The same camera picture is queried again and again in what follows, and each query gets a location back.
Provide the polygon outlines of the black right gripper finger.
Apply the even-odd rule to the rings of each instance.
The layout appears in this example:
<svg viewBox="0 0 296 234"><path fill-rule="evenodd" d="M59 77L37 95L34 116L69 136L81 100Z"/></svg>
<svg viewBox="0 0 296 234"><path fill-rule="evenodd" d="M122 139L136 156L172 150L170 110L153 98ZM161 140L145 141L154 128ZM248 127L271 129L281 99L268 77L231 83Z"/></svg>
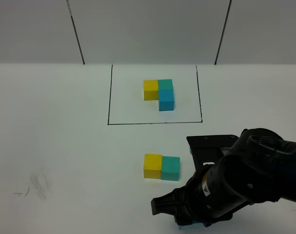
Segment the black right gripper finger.
<svg viewBox="0 0 296 234"><path fill-rule="evenodd" d="M189 204L189 193L184 188L174 189L172 192L151 201L153 215L168 214L182 219L191 219L193 213Z"/></svg>
<svg viewBox="0 0 296 234"><path fill-rule="evenodd" d="M175 222L177 225L193 225L204 224L206 220L198 215L175 215Z"/></svg>

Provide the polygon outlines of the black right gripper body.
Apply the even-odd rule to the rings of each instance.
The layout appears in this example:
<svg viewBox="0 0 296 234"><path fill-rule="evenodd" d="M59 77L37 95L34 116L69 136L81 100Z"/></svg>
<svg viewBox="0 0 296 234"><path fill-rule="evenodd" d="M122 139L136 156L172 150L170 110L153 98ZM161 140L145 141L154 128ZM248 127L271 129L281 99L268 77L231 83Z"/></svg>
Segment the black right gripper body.
<svg viewBox="0 0 296 234"><path fill-rule="evenodd" d="M184 188L193 215L206 222L230 220L233 213L256 202L260 174L238 157L222 157L195 171Z"/></svg>

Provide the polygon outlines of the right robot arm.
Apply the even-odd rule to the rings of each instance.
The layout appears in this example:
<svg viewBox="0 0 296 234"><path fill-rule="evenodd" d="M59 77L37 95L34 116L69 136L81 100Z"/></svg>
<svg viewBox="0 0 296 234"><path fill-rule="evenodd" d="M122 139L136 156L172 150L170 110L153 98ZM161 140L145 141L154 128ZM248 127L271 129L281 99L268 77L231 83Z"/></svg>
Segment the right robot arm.
<svg viewBox="0 0 296 234"><path fill-rule="evenodd" d="M255 203L296 202L296 142L263 128L187 141L195 173L185 186L151 201L154 215L172 215L180 226L208 227Z"/></svg>

